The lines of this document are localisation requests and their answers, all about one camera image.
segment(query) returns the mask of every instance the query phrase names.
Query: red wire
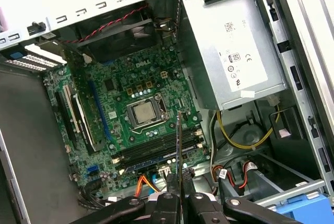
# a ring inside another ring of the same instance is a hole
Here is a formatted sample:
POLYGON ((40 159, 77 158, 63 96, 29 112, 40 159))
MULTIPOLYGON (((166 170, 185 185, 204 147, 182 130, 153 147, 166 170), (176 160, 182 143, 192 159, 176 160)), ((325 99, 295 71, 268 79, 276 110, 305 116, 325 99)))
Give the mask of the red wire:
POLYGON ((137 8, 137 9, 134 9, 134 10, 132 10, 130 13, 124 15, 122 18, 119 18, 119 19, 117 19, 117 20, 110 21, 108 24, 103 25, 103 26, 101 26, 99 29, 94 30, 91 34, 87 35, 87 36, 86 36, 85 38, 83 38, 83 39, 80 39, 80 40, 63 40, 63 41, 61 41, 61 43, 81 43, 81 42, 84 42, 84 41, 90 39, 92 36, 94 36, 97 32, 101 32, 104 28, 106 28, 106 27, 108 27, 108 26, 110 26, 110 25, 112 25, 112 24, 121 22, 122 20, 125 20, 125 19, 126 19, 127 17, 129 17, 130 15, 132 15, 132 14, 138 12, 138 11, 141 11, 141 10, 147 8, 147 7, 148 7, 148 4, 146 4, 145 6, 141 6, 141 7, 137 8))
POLYGON ((244 188, 244 187, 246 186, 246 184, 247 184, 246 167, 247 167, 247 164, 248 164, 249 162, 250 162, 250 161, 247 161, 247 162, 245 162, 244 165, 243 165, 243 171, 244 171, 244 175, 245 175, 245 181, 244 181, 244 183, 243 183, 241 186, 239 186, 239 188, 244 188))
MULTIPOLYGON (((215 166, 215 167, 212 169, 212 172, 214 173, 214 172, 216 171, 216 169, 223 169, 223 166, 220 166, 220 165, 215 166)), ((232 179, 232 176, 231 176, 231 174, 230 174, 229 171, 227 172, 227 175, 228 175, 230 184, 231 184, 232 186, 235 186, 235 184, 234 184, 234 182, 233 182, 233 179, 232 179)))

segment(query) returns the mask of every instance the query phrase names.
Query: yellow wire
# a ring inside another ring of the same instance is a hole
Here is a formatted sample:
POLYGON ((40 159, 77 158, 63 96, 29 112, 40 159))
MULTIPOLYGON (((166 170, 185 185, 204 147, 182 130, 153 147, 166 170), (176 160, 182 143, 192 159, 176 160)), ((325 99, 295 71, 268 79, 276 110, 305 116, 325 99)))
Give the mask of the yellow wire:
POLYGON ((146 178, 144 175, 142 176, 142 180, 145 181, 145 183, 146 183, 150 188, 152 188, 156 193, 158 192, 158 190, 156 190, 156 189, 154 188, 154 186, 152 186, 152 184, 147 180, 147 178, 146 178))
MULTIPOLYGON (((277 117, 275 119, 275 122, 277 123, 278 120, 280 118, 280 113, 277 114, 277 117)), ((237 148, 240 148, 240 149, 254 149, 255 147, 261 145, 263 142, 266 141, 266 139, 271 135, 273 129, 272 127, 269 129, 269 131, 263 136, 263 138, 261 140, 259 140, 257 143, 253 144, 253 145, 250 145, 250 146, 245 146, 245 145, 240 145, 236 142, 234 142, 233 140, 231 140, 229 138, 229 136, 227 135, 225 129, 224 129, 224 125, 223 125, 223 122, 221 120, 221 115, 220 115, 220 111, 217 111, 217 119, 218 119, 218 122, 219 122, 219 125, 220 125, 220 129, 221 129, 221 132, 223 133, 224 137, 226 138, 226 140, 234 147, 237 147, 237 148)))

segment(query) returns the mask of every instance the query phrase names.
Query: blue pcie slot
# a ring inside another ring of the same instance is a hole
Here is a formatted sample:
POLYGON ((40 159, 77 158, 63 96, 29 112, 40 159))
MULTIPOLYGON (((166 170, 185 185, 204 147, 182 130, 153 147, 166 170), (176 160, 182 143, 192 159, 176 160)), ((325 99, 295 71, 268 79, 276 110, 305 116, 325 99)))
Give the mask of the blue pcie slot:
POLYGON ((100 113, 100 117, 101 117, 101 120, 102 120, 104 133, 105 133, 105 135, 106 135, 106 137, 107 137, 108 140, 112 140, 113 138, 110 135, 108 124, 106 122, 106 118, 105 118, 103 110, 102 110, 102 105, 101 105, 101 102, 100 102, 100 99, 99 99, 99 96, 98 96, 98 92, 96 90, 96 86, 95 86, 95 84, 94 84, 94 82, 92 80, 88 81, 88 85, 89 85, 90 89, 93 92, 93 97, 94 97, 96 106, 98 107, 98 110, 99 110, 99 113, 100 113))

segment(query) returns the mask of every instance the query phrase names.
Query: pcie slot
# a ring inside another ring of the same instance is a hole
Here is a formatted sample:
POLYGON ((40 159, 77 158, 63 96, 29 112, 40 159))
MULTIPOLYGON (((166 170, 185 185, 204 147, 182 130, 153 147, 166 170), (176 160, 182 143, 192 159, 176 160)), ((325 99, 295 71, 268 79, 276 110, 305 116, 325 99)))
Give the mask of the pcie slot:
POLYGON ((100 102, 100 99, 99 99, 99 95, 98 95, 98 92, 96 90, 96 86, 95 86, 95 84, 92 80, 88 81, 88 85, 89 85, 89 87, 90 87, 90 89, 93 93, 95 104, 96 104, 96 106, 99 110, 99 114, 100 114, 102 124, 103 124, 104 133, 105 133, 108 140, 112 140, 112 137, 111 137, 111 134, 110 134, 110 131, 109 131, 109 127, 108 127, 108 123, 107 123, 106 118, 104 116, 102 105, 101 105, 101 102, 100 102))
POLYGON ((63 118, 63 121, 64 121, 64 125, 65 125, 65 129, 66 129, 66 132, 67 132, 67 135, 68 135, 68 139, 73 143, 74 148, 77 149, 77 138, 75 136, 74 129, 71 125, 71 121, 70 121, 70 118, 68 116, 68 112, 67 112, 67 109, 66 109, 66 104, 65 104, 64 98, 63 98, 61 92, 55 92, 54 95, 55 95, 55 98, 56 98, 57 103, 58 103, 59 111, 60 111, 60 113, 62 115, 62 118, 63 118))
POLYGON ((73 106, 72 106, 72 102, 71 102, 71 99, 70 99, 70 97, 71 97, 71 91, 69 90, 68 85, 65 85, 63 87, 63 90, 64 90, 64 94, 65 94, 65 98, 66 98, 69 110, 70 110, 71 115, 72 115, 72 119, 73 119, 73 123, 74 123, 74 126, 75 126, 75 130, 77 131, 77 133, 80 133, 78 122, 77 122, 77 119, 76 119, 76 117, 74 115, 73 106))
POLYGON ((74 113, 78 118, 80 132, 81 132, 82 138, 84 139, 83 142, 85 143, 88 154, 92 155, 97 150, 94 147, 93 139, 89 133, 89 128, 87 125, 86 117, 85 117, 85 114, 83 113, 84 111, 79 102, 79 97, 77 93, 71 96, 71 102, 73 105, 74 113))

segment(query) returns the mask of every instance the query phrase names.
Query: capacitor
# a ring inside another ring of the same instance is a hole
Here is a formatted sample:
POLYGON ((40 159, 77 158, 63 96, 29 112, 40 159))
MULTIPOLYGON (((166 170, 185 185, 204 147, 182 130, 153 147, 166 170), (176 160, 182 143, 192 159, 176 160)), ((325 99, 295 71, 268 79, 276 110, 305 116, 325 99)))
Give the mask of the capacitor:
POLYGON ((117 178, 117 176, 118 176, 118 173, 117 173, 117 172, 113 172, 113 174, 111 175, 111 177, 112 177, 113 179, 117 178))

